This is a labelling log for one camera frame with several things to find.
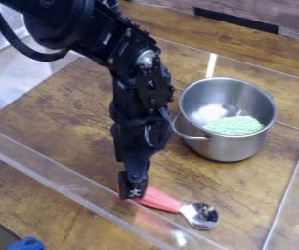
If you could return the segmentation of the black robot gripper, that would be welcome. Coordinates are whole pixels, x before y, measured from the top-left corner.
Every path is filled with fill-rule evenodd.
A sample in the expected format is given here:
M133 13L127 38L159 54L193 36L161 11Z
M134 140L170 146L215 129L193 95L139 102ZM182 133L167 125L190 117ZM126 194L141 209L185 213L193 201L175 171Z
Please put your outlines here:
M162 105L149 113L130 117L131 110L111 102L109 114L113 120L110 133L115 160L123 163L125 168L118 172L118 196L122 200L142 199L147 189L147 175L131 182L127 173L145 173L151 156L165 148L170 136L167 106Z

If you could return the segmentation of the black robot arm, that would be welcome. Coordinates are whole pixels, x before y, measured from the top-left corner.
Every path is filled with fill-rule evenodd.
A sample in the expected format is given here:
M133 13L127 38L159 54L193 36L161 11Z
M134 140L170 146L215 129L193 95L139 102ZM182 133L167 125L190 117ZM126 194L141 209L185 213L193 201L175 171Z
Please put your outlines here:
M109 113L118 172L119 198L137 199L147 190L150 157L163 148L170 126L167 103L174 88L149 32L121 16L115 0L0 0L23 15L44 54L16 37L0 13L0 32L28 58L52 62L75 52L107 68L113 82Z

